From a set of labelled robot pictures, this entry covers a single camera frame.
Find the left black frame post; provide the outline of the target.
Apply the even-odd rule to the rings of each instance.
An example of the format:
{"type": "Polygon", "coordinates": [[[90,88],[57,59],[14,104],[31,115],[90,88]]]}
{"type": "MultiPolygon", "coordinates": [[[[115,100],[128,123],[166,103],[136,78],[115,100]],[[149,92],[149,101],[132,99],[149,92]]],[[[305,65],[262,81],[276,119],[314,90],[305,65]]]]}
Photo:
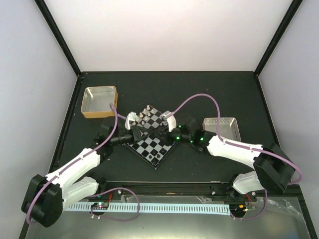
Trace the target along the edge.
{"type": "Polygon", "coordinates": [[[34,1],[40,10],[42,16],[44,17],[47,25],[49,26],[51,32],[53,33],[56,41],[58,42],[62,52],[64,53],[68,63],[70,64],[72,70],[74,71],[75,75],[77,77],[82,75],[82,72],[73,56],[71,53],[70,48],[68,47],[56,21],[54,20],[53,15],[51,14],[46,2],[44,0],[35,0],[34,1]]]}

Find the small green circuit board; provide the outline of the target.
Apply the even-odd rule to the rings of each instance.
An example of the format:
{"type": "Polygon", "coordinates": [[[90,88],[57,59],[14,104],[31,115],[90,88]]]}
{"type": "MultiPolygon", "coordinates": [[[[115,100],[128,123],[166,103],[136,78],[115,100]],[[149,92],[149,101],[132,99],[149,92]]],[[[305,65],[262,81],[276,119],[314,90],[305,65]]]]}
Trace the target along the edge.
{"type": "Polygon", "coordinates": [[[109,207],[108,202],[97,202],[92,205],[94,210],[107,210],[109,207]]]}

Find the right black frame post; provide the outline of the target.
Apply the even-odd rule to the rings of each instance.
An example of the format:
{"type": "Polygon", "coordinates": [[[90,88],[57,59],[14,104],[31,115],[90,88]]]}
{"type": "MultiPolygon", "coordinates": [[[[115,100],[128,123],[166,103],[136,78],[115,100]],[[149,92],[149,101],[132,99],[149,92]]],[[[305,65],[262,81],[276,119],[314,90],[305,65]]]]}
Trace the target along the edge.
{"type": "Polygon", "coordinates": [[[292,19],[294,18],[295,14],[297,13],[299,7],[303,3],[303,0],[293,0],[284,17],[282,18],[279,26],[277,27],[269,45],[267,46],[261,60],[259,61],[254,74],[259,77],[262,73],[263,69],[265,68],[267,62],[269,61],[270,57],[272,56],[274,50],[276,49],[278,43],[280,42],[282,36],[284,35],[285,31],[287,30],[288,26],[290,25],[292,19]]]}

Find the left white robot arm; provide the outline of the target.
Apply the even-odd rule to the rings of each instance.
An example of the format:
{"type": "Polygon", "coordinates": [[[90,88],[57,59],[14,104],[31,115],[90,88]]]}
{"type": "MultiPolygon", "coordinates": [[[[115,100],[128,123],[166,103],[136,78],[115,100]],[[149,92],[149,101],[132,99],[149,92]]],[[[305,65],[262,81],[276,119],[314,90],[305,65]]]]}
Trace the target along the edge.
{"type": "Polygon", "coordinates": [[[37,174],[32,177],[21,206],[26,222],[49,227],[67,207],[79,200],[103,198],[107,193],[105,180],[87,173],[107,159],[114,146],[140,142],[151,133],[152,129],[133,124],[124,129],[118,129],[117,124],[101,126],[91,145],[71,161],[45,176],[37,174]]]}

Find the right small circuit board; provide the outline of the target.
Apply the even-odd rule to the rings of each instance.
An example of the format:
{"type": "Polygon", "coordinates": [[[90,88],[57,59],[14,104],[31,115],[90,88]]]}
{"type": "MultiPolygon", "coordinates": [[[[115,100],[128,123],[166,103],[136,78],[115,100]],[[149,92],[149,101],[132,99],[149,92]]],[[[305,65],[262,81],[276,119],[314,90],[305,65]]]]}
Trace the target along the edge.
{"type": "Polygon", "coordinates": [[[229,205],[229,209],[231,212],[239,213],[239,212],[247,212],[255,209],[255,206],[247,206],[244,204],[239,205],[229,205]]]}

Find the black white chess board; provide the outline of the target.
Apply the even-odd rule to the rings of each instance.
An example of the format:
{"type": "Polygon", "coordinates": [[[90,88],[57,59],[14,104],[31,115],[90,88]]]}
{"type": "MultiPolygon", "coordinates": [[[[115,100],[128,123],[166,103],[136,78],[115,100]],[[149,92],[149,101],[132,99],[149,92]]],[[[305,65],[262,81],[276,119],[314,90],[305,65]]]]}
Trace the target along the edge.
{"type": "Polygon", "coordinates": [[[153,106],[146,106],[140,113],[136,114],[135,120],[130,121],[130,126],[139,126],[144,129],[142,132],[143,140],[133,144],[127,144],[126,147],[150,165],[153,169],[157,169],[164,162],[168,154],[173,150],[176,143],[165,145],[151,131],[164,129],[167,126],[161,117],[161,112],[153,106]]]}

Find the gold metal tin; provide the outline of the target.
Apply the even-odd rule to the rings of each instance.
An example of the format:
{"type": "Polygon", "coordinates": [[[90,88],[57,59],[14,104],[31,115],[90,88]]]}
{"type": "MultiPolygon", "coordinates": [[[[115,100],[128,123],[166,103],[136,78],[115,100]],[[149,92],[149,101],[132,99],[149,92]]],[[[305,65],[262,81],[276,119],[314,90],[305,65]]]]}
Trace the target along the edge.
{"type": "Polygon", "coordinates": [[[86,119],[113,117],[110,104],[117,107],[118,93],[115,86],[87,87],[81,105],[81,113],[86,119]]]}

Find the pink metal tin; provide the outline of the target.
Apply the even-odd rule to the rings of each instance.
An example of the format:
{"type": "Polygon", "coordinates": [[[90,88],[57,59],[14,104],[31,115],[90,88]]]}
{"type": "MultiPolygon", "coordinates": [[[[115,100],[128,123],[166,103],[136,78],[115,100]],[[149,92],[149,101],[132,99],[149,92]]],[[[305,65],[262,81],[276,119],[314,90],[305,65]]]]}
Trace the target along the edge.
{"type": "MultiPolygon", "coordinates": [[[[218,118],[205,118],[202,128],[206,131],[217,133],[218,118]]],[[[222,137],[241,142],[241,136],[236,118],[220,118],[219,133],[222,137]]]]}

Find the black front rail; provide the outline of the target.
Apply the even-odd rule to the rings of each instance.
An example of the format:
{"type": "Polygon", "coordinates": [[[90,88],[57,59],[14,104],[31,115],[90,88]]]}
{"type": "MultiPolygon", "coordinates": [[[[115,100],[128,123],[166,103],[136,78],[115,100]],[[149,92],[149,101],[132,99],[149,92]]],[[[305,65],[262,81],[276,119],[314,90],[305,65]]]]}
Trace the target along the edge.
{"type": "Polygon", "coordinates": [[[112,182],[105,181],[98,186],[95,194],[115,189],[113,199],[120,194],[129,195],[127,188],[138,196],[208,196],[218,201],[238,201],[240,194],[229,183],[221,182],[112,182]]]}

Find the black frame post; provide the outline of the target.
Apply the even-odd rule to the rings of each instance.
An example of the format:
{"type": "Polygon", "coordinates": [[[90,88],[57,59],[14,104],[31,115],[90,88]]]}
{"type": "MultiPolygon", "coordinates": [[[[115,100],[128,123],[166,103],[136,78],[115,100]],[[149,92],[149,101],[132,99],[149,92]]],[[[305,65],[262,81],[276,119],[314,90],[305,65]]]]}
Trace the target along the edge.
{"type": "Polygon", "coordinates": [[[262,73],[263,69],[265,68],[267,62],[269,61],[270,57],[272,56],[274,50],[276,49],[278,43],[280,42],[282,36],[284,35],[285,31],[287,30],[288,26],[290,25],[292,19],[294,18],[295,14],[297,13],[299,7],[303,3],[303,0],[293,0],[284,17],[282,18],[279,26],[277,27],[269,45],[267,46],[261,60],[259,61],[254,74],[259,77],[262,73]]]}
{"type": "Polygon", "coordinates": [[[53,15],[51,14],[46,2],[44,0],[35,0],[34,1],[40,10],[42,16],[44,17],[47,25],[49,26],[51,32],[53,33],[56,41],[58,42],[62,52],[64,53],[68,63],[70,64],[72,70],[74,71],[75,75],[77,77],[82,75],[82,72],[73,56],[71,53],[70,48],[68,47],[56,21],[54,20],[53,15]]]}

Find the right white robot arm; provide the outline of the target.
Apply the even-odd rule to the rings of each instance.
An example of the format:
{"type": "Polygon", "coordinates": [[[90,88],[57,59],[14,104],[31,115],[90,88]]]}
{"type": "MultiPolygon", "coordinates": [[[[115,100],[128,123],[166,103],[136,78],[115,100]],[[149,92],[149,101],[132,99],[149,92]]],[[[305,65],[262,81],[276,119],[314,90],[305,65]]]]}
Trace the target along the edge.
{"type": "Polygon", "coordinates": [[[165,144],[188,143],[199,153],[227,158],[250,167],[251,172],[238,174],[227,187],[227,196],[233,201],[252,191],[282,194],[296,171],[278,145],[264,146],[227,139],[199,128],[193,118],[183,119],[177,124],[174,117],[169,117],[164,126],[151,130],[151,134],[165,144]]]}

